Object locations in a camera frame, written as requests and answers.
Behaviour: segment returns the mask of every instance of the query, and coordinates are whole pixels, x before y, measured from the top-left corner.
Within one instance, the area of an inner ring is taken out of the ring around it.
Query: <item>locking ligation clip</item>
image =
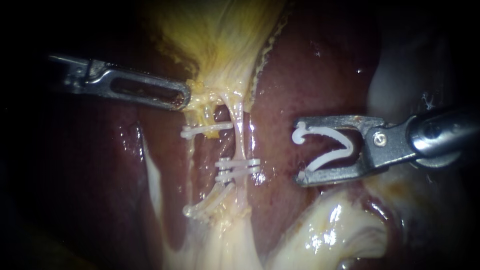
[[[480,114],[476,108],[443,108],[411,115],[401,124],[361,115],[300,117],[294,122],[292,140],[302,144],[308,134],[334,138],[344,145],[317,157],[294,176],[302,187],[337,184],[379,174],[389,166],[411,162],[416,167],[443,168],[454,164],[465,151],[480,143]],[[363,146],[354,164],[321,167],[329,161],[349,157],[353,144],[341,130],[356,130]]]

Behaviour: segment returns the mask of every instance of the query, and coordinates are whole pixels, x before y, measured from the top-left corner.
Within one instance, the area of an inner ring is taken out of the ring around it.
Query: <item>surgical instrument jaw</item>
[[[360,115],[301,117],[294,127],[298,128],[300,122],[305,123],[307,129],[357,130],[364,141],[354,164],[305,170],[304,177],[294,176],[294,181],[302,187],[347,182],[385,172],[389,166],[404,162],[427,168],[446,167],[480,135],[478,112],[470,108],[412,115],[398,125]]]
[[[57,92],[94,95],[169,111],[180,111],[190,102],[190,89],[180,81],[95,59],[59,54],[49,55],[48,59],[67,66],[62,82],[54,89]]]

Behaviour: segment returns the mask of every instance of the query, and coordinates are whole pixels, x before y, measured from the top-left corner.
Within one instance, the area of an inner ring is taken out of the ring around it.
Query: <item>white polymer clip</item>
[[[465,152],[479,146],[479,116],[478,109],[464,107],[411,115],[401,124],[361,115],[298,118],[292,134],[296,144],[304,142],[304,135],[320,134],[338,140],[346,149],[319,156],[295,175],[294,181],[302,187],[342,183],[384,172],[389,166],[404,162],[423,168],[450,166]],[[364,144],[359,157],[350,166],[321,169],[326,162],[348,157],[353,152],[352,143],[338,130],[360,132]]]

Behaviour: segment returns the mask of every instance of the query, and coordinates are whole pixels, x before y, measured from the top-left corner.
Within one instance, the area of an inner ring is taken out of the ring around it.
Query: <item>clip applier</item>
[[[54,91],[87,94],[180,111],[190,102],[189,87],[180,81],[154,76],[95,59],[52,54],[50,61],[66,66],[60,85]]]
[[[478,147],[480,117],[472,107],[437,109],[411,115],[401,124],[382,118],[361,115],[313,116],[298,118],[292,139],[303,143],[300,136],[313,129],[357,130],[363,147],[353,165],[315,170],[305,169],[294,176],[303,187],[336,184],[378,174],[389,166],[412,162],[424,168],[443,168],[457,161],[463,152]]]

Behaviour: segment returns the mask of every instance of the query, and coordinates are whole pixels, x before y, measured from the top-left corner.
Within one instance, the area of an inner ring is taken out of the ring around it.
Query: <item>open clip in applier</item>
[[[479,146],[479,119],[479,112],[471,107],[411,115],[401,124],[361,115],[298,118],[292,135],[297,144],[303,143],[303,135],[321,134],[315,132],[321,128],[331,132],[357,130],[364,144],[354,164],[328,169],[307,167],[294,176],[294,181],[302,187],[342,183],[385,172],[389,166],[404,162],[425,168],[450,166],[465,151]],[[348,150],[348,143],[341,143]]]

